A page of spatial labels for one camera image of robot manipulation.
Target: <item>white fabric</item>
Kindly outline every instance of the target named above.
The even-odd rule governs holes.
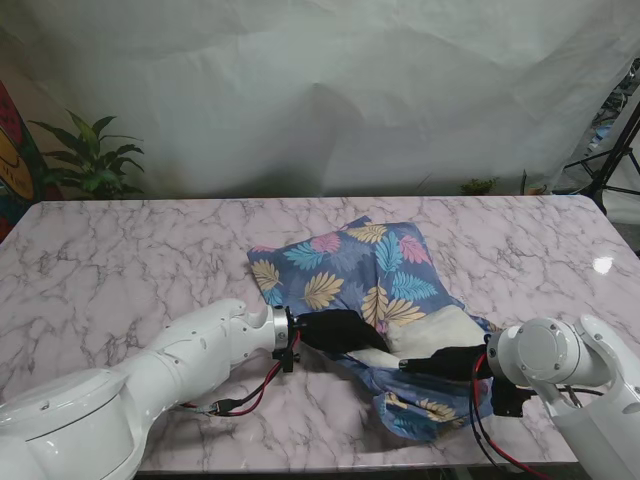
[[[638,52],[639,12],[637,0],[5,0],[0,78],[33,79],[6,80],[28,119],[118,115],[112,133],[145,140],[147,172],[132,172],[151,195],[433,195],[491,176],[515,191],[523,169],[541,179],[569,156]],[[50,101],[22,92],[34,86]]]
[[[405,358],[429,358],[445,347],[472,347],[484,343],[484,331],[459,307],[449,305],[404,326],[389,324],[391,353],[375,348],[348,355],[370,367],[398,368]]]

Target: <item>marble tabletop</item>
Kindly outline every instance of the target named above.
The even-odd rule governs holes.
[[[415,222],[449,292],[497,325],[535,316],[610,323],[640,354],[640,261],[584,197],[403,197],[50,202],[0,246],[0,401],[54,377],[113,365],[171,319],[223,297],[263,305],[245,252],[335,230],[361,215]],[[215,395],[261,381],[266,356]],[[525,462],[575,457],[533,399],[491,417]],[[142,470],[301,471],[485,463],[470,428],[431,445],[386,431],[351,376],[303,348],[260,407],[239,419],[169,412]]]

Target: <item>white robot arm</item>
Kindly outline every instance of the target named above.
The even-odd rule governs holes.
[[[173,321],[110,369],[72,373],[0,406],[0,478],[128,480],[158,416],[218,387],[256,349],[289,344],[285,311],[221,300]]]
[[[111,369],[85,370],[0,406],[0,478],[128,480],[158,416],[212,391],[254,350],[284,351],[285,310],[246,312],[221,300],[175,320]],[[640,361],[604,322],[535,319],[494,334],[496,377],[533,387],[585,470],[596,479],[640,479]],[[577,408],[556,387],[607,385]]]
[[[576,325],[549,318],[491,337],[496,377],[531,386],[574,454],[594,479],[640,479],[640,361],[603,321],[585,315]],[[606,385],[584,408],[556,384]]]

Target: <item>cable connector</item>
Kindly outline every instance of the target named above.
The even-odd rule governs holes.
[[[223,400],[218,400],[217,402],[212,403],[210,405],[211,409],[209,413],[211,413],[212,415],[224,415],[242,404],[242,400],[236,400],[235,398],[225,398]]]

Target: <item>leaf pattern fabric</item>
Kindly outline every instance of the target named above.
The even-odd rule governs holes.
[[[273,244],[268,238],[262,243]],[[295,314],[330,308],[357,311],[384,337],[448,305],[464,305],[446,291],[420,230],[412,223],[376,224],[362,217],[335,232],[282,248],[247,252],[265,301]],[[492,324],[471,318],[484,330]],[[373,393],[383,424],[397,435],[434,441],[468,423],[468,387],[397,369],[370,368],[349,357],[336,362]],[[488,385],[482,384],[483,392]],[[481,415],[491,413],[483,393]]]
[[[393,288],[391,293],[394,297],[404,298],[406,300],[422,300],[423,298],[436,295],[438,292],[436,287],[421,278],[414,277],[408,273],[398,272],[393,277]]]
[[[382,240],[382,236],[386,231],[387,227],[385,225],[367,225],[365,227],[349,228],[346,233],[361,242],[378,243]]]
[[[400,240],[400,251],[405,260],[410,263],[428,263],[431,265],[431,259],[426,249],[420,245],[420,242],[411,235],[405,235]]]
[[[256,277],[258,286],[263,292],[271,290],[280,283],[280,273],[276,270],[272,263],[266,260],[258,260],[251,265],[253,275]]]
[[[340,249],[340,236],[335,233],[320,235],[311,240],[311,248],[321,253],[336,253]]]
[[[377,327],[378,322],[384,319],[388,305],[387,291],[380,285],[371,287],[367,296],[362,299],[362,316],[365,322]]]
[[[398,269],[402,263],[402,253],[395,233],[389,232],[376,245],[376,258],[378,265],[385,273],[395,272]]]
[[[422,317],[426,317],[426,315],[426,313],[420,311],[420,306],[413,306],[413,302],[402,298],[394,298],[386,309],[384,321],[387,323],[397,323],[398,325],[403,326],[407,323],[420,320]]]
[[[313,277],[304,287],[304,301],[312,310],[320,310],[329,306],[344,283],[342,278],[329,272],[320,273]]]
[[[284,252],[284,256],[291,260],[296,267],[300,267],[302,270],[311,270],[320,264],[324,253],[314,250],[311,243],[305,242],[288,252]]]

